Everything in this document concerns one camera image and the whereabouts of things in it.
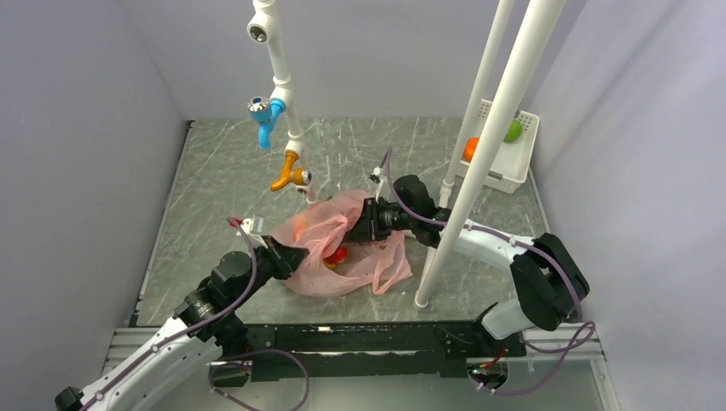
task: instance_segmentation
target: marble floor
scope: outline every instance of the marble floor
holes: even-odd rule
[[[372,189],[367,176],[389,147],[394,149],[394,178],[416,174],[437,198],[461,118],[331,118],[301,123],[321,198],[338,189]],[[256,126],[249,119],[193,123],[142,290],[137,325],[162,324],[224,254],[246,249],[226,224],[227,216],[261,215],[269,232],[306,206],[292,188],[277,193],[268,188],[283,162],[285,121],[278,124],[267,151],[257,147]],[[483,188],[471,219],[512,234],[541,235],[545,223],[531,181],[514,194]],[[384,295],[364,287],[342,297],[313,298],[270,281],[238,314],[247,323],[473,319],[490,304],[514,294],[508,274],[456,255],[449,258],[429,307],[416,311],[413,298],[425,248],[407,239],[406,250],[414,276]]]

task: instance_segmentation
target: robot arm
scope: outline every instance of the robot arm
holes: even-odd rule
[[[417,214],[434,221],[448,220],[451,210],[436,207],[417,176],[400,177],[395,181],[394,189],[406,206]],[[552,257],[567,273],[581,301],[589,294],[587,280],[555,235],[545,233],[533,238],[498,231],[502,237],[509,239],[506,241],[476,226],[483,227],[467,221],[466,228],[456,240],[454,252],[511,274],[517,291],[515,298],[487,308],[474,322],[494,340],[503,340],[533,327],[554,331],[574,311],[572,297],[554,267],[536,253],[518,246],[518,243],[537,248]],[[345,235],[344,241],[381,241],[392,230],[400,229],[410,229],[421,244],[437,247],[445,228],[412,218],[395,202],[370,198],[366,199],[358,222]]]
[[[242,302],[271,278],[289,278],[308,254],[305,249],[286,247],[270,236],[260,239],[264,245],[254,248],[257,275]],[[193,333],[172,337],[233,304],[251,276],[249,256],[236,251],[225,254],[211,275],[184,298],[154,337],[108,375],[83,390],[70,387],[63,390],[56,397],[57,410],[147,410],[204,364],[222,355],[245,353],[251,345],[247,328],[234,312]],[[116,383],[110,390],[105,389],[113,381]]]

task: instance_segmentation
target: pink plastic bag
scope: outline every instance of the pink plastic bag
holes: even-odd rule
[[[272,236],[282,244],[310,250],[293,276],[285,281],[295,293],[330,297],[372,284],[373,293],[381,295],[391,285],[411,277],[400,231],[391,233],[383,242],[346,244],[348,258],[333,270],[323,264],[323,257],[338,248],[343,235],[358,220],[367,197],[370,195],[362,190],[341,191],[272,231]]]

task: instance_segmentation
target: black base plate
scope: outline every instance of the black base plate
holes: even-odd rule
[[[526,354],[517,336],[490,344],[475,332],[471,321],[245,326],[251,350],[291,351],[311,377],[437,373],[465,378],[467,358],[494,357],[502,344],[505,357]],[[252,381],[301,375],[281,355],[263,354],[252,360]]]

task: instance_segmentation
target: white wall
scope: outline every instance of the white wall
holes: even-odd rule
[[[182,114],[247,116],[272,91],[266,47],[247,36],[252,0],[122,0]],[[463,116],[497,2],[278,0],[301,116]],[[526,109],[584,2],[562,12]],[[487,96],[527,0],[515,4]]]
[[[0,12],[0,409],[98,377],[134,304],[184,121],[116,0]]]
[[[723,409],[726,7],[589,2],[533,110],[624,409]]]

